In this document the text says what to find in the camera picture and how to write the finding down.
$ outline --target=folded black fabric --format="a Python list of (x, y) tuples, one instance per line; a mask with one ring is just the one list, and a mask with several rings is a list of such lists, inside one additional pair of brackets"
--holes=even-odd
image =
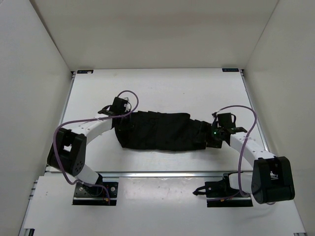
[(135, 112), (116, 121), (115, 133), (123, 148), (188, 151), (206, 148), (211, 125), (187, 113)]

